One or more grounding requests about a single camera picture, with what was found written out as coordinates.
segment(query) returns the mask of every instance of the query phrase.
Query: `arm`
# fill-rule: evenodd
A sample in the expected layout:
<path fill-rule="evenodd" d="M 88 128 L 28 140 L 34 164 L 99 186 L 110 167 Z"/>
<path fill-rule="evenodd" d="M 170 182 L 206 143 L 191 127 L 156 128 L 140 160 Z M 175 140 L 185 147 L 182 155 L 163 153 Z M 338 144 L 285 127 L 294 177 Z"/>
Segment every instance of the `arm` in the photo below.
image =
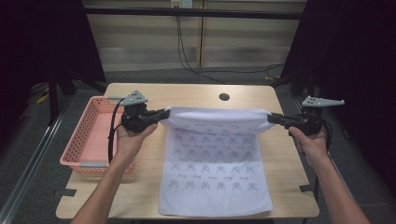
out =
<path fill-rule="evenodd" d="M 297 149 L 305 153 L 309 165 L 318 176 L 332 223 L 370 223 L 349 194 L 327 154 L 324 130 L 309 137 L 295 127 L 290 127 L 289 131 L 297 139 Z"/>
<path fill-rule="evenodd" d="M 77 212 L 72 223 L 106 223 L 111 204 L 120 186 L 126 167 L 139 152 L 143 140 L 152 134 L 157 124 L 147 127 L 142 133 L 117 129 L 117 152 L 87 202 Z"/>

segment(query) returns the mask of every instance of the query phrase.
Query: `wire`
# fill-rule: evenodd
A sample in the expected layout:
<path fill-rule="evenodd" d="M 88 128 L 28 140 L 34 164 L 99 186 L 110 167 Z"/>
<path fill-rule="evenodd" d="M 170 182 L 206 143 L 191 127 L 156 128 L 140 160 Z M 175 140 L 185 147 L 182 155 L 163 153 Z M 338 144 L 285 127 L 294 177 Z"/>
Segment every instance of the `wire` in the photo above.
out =
<path fill-rule="evenodd" d="M 329 151 L 330 144 L 332 143 L 332 125 L 325 119 L 323 119 L 323 122 L 326 129 L 326 149 Z"/>
<path fill-rule="evenodd" d="M 113 111 L 113 116 L 111 117 L 111 124 L 110 124 L 110 132 L 108 134 L 108 163 L 111 163 L 113 160 L 113 143 L 114 143 L 114 135 L 116 130 L 122 125 L 119 124 L 116 128 L 114 128 L 114 120 L 116 119 L 117 110 L 120 107 L 120 103 L 124 100 L 124 98 L 120 99 L 120 101 L 116 104 Z"/>
<path fill-rule="evenodd" d="M 191 68 L 191 66 L 190 66 L 190 64 L 189 64 L 189 61 L 187 60 L 186 52 L 185 52 L 185 50 L 184 50 L 183 37 L 182 37 L 182 35 L 181 35 L 180 17 L 177 16 L 177 17 L 176 17 L 176 20 L 177 20 L 177 52 L 178 52 L 178 58 L 180 59 L 181 65 L 182 65 L 187 71 L 193 72 L 193 73 L 194 73 L 195 75 L 197 75 L 197 76 L 206 77 L 206 78 L 212 79 L 212 80 L 214 80 L 214 81 L 216 81 L 216 82 L 218 82 L 218 83 L 225 84 L 224 82 L 222 82 L 222 81 L 220 81 L 220 80 L 218 80 L 218 79 L 215 79 L 215 78 L 213 78 L 213 77 L 207 77 L 207 76 L 201 75 L 201 74 L 199 74 L 198 72 L 194 71 L 194 70 Z M 186 65 L 184 65 L 183 61 L 181 60 L 181 55 L 180 55 L 180 44 L 181 44 L 182 52 L 183 52 L 183 55 L 184 55 L 184 59 L 185 59 L 186 64 L 187 64 L 188 67 L 186 67 Z"/>
<path fill-rule="evenodd" d="M 206 70 L 206 71 L 196 71 L 194 69 L 192 69 L 192 67 L 189 64 L 189 61 L 187 60 L 187 56 L 186 56 L 186 52 L 184 50 L 184 43 L 183 43 L 183 37 L 181 34 L 181 23 L 180 23 L 180 17 L 177 16 L 177 51 L 178 51 L 178 58 L 180 60 L 181 65 L 190 72 L 193 72 L 195 75 L 200 76 L 200 77 L 206 77 L 206 78 L 210 78 L 214 81 L 217 81 L 221 84 L 225 84 L 224 82 L 215 79 L 213 77 L 208 77 L 208 76 L 204 76 L 202 75 L 202 73 L 239 73 L 239 74 L 253 74 L 253 73 L 262 73 L 265 72 L 267 74 L 267 85 L 269 84 L 269 73 L 268 71 L 271 69 L 274 69 L 276 67 L 279 67 L 281 65 L 284 65 L 283 63 L 277 63 L 277 64 L 271 64 L 269 66 L 267 66 L 265 69 L 262 70 L 255 70 L 255 71 L 233 71 L 233 70 Z M 181 59 L 181 53 L 183 53 L 184 56 L 184 61 L 186 62 L 186 65 L 183 63 L 183 60 Z"/>

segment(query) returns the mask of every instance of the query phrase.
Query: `plastic basket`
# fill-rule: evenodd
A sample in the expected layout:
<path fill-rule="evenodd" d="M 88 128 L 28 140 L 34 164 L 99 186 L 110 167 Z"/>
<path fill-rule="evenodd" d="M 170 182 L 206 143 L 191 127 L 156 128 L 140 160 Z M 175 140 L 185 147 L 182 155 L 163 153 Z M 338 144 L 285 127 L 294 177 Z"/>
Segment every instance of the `plastic basket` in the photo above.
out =
<path fill-rule="evenodd" d="M 102 173 L 108 167 L 108 134 L 115 104 L 105 96 L 93 96 L 64 150 L 60 162 L 79 173 Z M 122 114 L 117 110 L 115 125 Z M 114 153 L 117 150 L 117 133 L 114 136 Z M 132 172 L 132 164 L 125 170 Z"/>

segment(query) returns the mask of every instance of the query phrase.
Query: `finger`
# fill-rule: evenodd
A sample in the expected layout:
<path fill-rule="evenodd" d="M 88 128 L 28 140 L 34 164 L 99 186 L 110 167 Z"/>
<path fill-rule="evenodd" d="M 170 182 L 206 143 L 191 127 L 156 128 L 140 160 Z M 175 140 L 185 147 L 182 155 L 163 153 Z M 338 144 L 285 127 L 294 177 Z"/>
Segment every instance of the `finger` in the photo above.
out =
<path fill-rule="evenodd" d="M 301 144 L 305 144 L 309 141 L 309 138 L 307 136 L 305 136 L 305 134 L 300 131 L 300 129 L 295 128 L 295 127 L 289 127 L 289 132 L 295 137 L 297 138 L 297 140 L 299 142 L 301 142 Z"/>
<path fill-rule="evenodd" d="M 152 133 L 154 133 L 154 131 L 157 129 L 158 124 L 153 123 L 151 125 L 149 125 L 145 131 L 143 131 L 140 135 L 144 138 L 146 138 L 147 136 L 151 135 Z"/>
<path fill-rule="evenodd" d="M 318 138 L 318 133 L 309 135 L 309 136 L 307 136 L 307 138 L 309 138 L 309 139 L 317 139 Z"/>
<path fill-rule="evenodd" d="M 120 126 L 117 128 L 117 136 L 128 136 L 128 131 L 125 129 L 124 126 Z"/>
<path fill-rule="evenodd" d="M 301 142 L 297 142 L 296 147 L 299 152 L 304 153 L 304 149 L 303 146 L 301 145 Z"/>
<path fill-rule="evenodd" d="M 326 128 L 322 126 L 318 133 L 318 136 L 325 137 L 326 135 L 327 135 Z"/>

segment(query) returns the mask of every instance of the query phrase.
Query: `person's right hand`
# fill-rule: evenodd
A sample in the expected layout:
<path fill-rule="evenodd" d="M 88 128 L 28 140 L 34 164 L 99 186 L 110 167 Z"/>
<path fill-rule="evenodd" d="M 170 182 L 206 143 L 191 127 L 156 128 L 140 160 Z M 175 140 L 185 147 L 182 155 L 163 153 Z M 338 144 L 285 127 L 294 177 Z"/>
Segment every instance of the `person's right hand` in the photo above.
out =
<path fill-rule="evenodd" d="M 125 166 L 130 164 L 142 147 L 143 141 L 157 129 L 157 126 L 158 124 L 151 124 L 142 133 L 133 133 L 121 125 L 117 129 L 117 152 L 113 161 L 120 161 Z"/>
<path fill-rule="evenodd" d="M 319 133 L 305 136 L 305 134 L 295 127 L 290 127 L 289 132 L 297 140 L 297 149 L 306 155 L 308 164 L 317 168 L 323 160 L 328 160 L 329 155 L 326 149 L 326 133 L 322 127 Z"/>

